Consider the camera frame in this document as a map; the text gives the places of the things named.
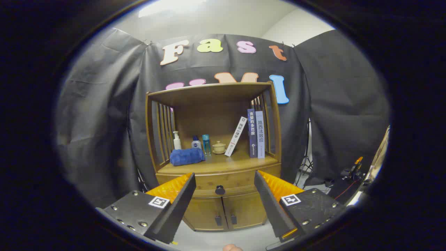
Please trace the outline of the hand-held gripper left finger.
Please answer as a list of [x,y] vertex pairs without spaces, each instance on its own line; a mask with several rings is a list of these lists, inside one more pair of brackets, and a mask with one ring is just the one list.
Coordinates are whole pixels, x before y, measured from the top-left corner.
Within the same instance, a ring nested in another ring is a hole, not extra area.
[[133,190],[96,211],[132,233],[169,244],[195,189],[195,174],[187,173],[148,192]]

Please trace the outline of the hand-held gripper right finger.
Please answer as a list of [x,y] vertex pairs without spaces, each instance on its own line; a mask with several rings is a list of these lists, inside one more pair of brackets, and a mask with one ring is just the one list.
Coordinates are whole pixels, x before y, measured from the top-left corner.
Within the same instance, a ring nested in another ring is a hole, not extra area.
[[254,185],[281,242],[311,235],[347,209],[319,189],[303,190],[261,170],[255,172]]

